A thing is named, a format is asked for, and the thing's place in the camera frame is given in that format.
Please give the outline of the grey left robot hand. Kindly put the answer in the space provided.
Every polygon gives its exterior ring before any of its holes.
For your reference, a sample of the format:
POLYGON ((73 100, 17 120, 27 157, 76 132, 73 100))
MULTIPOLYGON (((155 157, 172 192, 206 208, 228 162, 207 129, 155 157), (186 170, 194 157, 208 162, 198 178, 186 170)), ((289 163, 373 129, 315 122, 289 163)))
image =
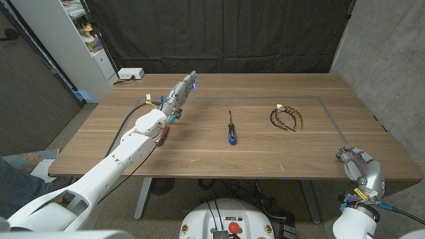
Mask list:
POLYGON ((166 116, 170 116, 184 105, 190 92, 195 88, 196 77, 197 72, 193 70, 170 90, 161 109, 166 116))

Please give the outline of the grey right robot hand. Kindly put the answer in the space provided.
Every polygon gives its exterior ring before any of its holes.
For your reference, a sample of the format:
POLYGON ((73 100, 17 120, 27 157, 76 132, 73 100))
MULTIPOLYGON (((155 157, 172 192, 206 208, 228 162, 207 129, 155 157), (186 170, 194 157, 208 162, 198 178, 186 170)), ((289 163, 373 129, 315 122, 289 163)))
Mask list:
POLYGON ((346 176, 357 182, 362 199, 377 204, 385 192, 385 177, 381 164, 367 152, 346 145, 335 156, 342 160, 346 176))

